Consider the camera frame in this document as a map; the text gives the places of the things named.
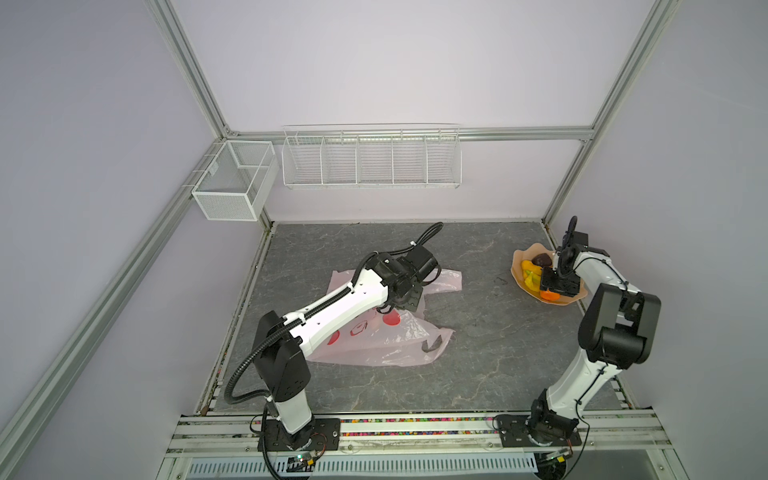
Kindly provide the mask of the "orange toy tangerine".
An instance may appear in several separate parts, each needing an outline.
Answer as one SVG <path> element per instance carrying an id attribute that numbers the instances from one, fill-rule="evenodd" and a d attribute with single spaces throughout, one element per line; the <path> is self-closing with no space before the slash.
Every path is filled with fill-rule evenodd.
<path id="1" fill-rule="evenodd" d="M 553 291 L 542 290 L 539 292 L 539 297 L 547 302 L 556 302 L 561 298 L 561 295 Z"/>

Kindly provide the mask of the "pink printed plastic bag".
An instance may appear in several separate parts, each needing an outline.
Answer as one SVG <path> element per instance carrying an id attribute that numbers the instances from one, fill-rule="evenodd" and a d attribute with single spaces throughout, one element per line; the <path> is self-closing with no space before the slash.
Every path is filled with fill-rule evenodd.
<path id="1" fill-rule="evenodd" d="M 420 299 L 414 312 L 394 309 L 380 313 L 370 309 L 323 338 L 312 336 L 311 362 L 366 367 L 411 367 L 435 361 L 447 347 L 454 331 L 425 319 L 426 302 Z"/>

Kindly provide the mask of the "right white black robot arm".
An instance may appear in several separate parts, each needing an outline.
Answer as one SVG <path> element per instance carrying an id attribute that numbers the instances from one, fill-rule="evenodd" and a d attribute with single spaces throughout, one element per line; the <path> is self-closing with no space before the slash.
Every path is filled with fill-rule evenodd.
<path id="1" fill-rule="evenodd" d="M 573 297 L 585 287 L 591 301 L 577 332 L 579 350 L 563 375 L 543 390 L 526 421 L 534 443 L 570 439 L 584 423 L 581 413 L 603 385 L 650 356 L 661 310 L 614 266 L 609 254 L 589 245 L 573 217 L 553 264 L 542 269 L 540 292 Z"/>

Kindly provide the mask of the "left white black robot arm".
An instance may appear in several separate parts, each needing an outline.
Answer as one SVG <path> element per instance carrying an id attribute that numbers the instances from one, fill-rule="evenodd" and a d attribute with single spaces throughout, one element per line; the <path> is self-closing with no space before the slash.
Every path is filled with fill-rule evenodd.
<path id="1" fill-rule="evenodd" d="M 230 405 L 262 397 L 277 421 L 277 438 L 288 450 L 304 449 L 316 433 L 306 387 L 307 357 L 359 315 L 372 310 L 414 310 L 424 288 L 442 273 L 432 252 L 420 244 L 367 254 L 347 283 L 298 310 L 270 311 L 257 322 L 251 351 L 222 391 Z"/>

